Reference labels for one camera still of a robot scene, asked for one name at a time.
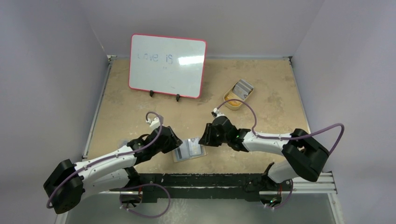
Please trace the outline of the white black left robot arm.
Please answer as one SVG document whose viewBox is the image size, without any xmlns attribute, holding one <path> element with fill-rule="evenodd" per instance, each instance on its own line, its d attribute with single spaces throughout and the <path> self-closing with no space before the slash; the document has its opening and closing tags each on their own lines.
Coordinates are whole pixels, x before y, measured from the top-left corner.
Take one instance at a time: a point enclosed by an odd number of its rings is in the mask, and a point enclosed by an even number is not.
<svg viewBox="0 0 396 224">
<path fill-rule="evenodd" d="M 103 191 L 123 188 L 133 191 L 141 183 L 135 165 L 149 161 L 158 153 L 171 152 L 182 143 L 170 126 L 161 126 L 96 159 L 76 163 L 64 160 L 43 185 L 49 197 L 46 207 L 62 214 Z"/>
</svg>

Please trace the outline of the white magnetic stripe card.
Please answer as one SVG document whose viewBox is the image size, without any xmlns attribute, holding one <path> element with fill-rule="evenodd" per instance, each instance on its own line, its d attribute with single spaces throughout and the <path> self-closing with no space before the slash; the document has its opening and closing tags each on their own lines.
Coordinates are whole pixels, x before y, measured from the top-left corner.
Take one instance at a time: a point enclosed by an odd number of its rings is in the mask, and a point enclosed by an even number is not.
<svg viewBox="0 0 396 224">
<path fill-rule="evenodd" d="M 176 161 L 183 161 L 190 158 L 189 149 L 188 149 L 188 140 L 184 140 L 183 144 L 174 150 L 175 153 L 175 160 Z"/>
</svg>

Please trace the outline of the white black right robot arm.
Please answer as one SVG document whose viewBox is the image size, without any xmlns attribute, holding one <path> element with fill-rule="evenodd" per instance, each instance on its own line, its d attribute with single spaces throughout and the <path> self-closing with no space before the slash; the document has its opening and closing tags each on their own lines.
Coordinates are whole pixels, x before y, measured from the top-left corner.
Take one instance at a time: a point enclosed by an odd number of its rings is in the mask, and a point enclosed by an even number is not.
<svg viewBox="0 0 396 224">
<path fill-rule="evenodd" d="M 329 151 L 303 129 L 292 133 L 271 134 L 267 139 L 254 135 L 251 129 L 237 128 L 226 116 L 219 116 L 206 124 L 199 140 L 203 146 L 219 147 L 227 144 L 235 151 L 264 152 L 285 157 L 268 165 L 262 177 L 263 186 L 273 190 L 283 181 L 301 177 L 316 182 L 330 155 Z"/>
</svg>

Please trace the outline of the light patterned credit card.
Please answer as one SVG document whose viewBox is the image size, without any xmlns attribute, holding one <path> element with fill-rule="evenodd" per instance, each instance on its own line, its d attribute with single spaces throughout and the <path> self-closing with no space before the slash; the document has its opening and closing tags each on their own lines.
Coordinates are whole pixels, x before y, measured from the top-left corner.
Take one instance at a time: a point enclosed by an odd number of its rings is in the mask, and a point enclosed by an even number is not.
<svg viewBox="0 0 396 224">
<path fill-rule="evenodd" d="M 203 149 L 201 145 L 198 143 L 200 140 L 199 137 L 188 139 L 188 149 L 189 155 L 191 157 L 200 156 L 203 154 Z"/>
</svg>

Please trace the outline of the beige card holder wallet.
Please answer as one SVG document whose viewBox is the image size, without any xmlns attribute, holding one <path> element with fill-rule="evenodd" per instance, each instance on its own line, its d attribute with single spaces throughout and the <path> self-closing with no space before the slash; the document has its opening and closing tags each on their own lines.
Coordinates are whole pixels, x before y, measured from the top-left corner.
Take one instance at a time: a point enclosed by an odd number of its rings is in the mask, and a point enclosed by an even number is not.
<svg viewBox="0 0 396 224">
<path fill-rule="evenodd" d="M 199 144 L 199 140 L 199 137 L 183 140 L 182 145 L 172 151 L 173 161 L 181 162 L 206 156 L 205 147 Z"/>
</svg>

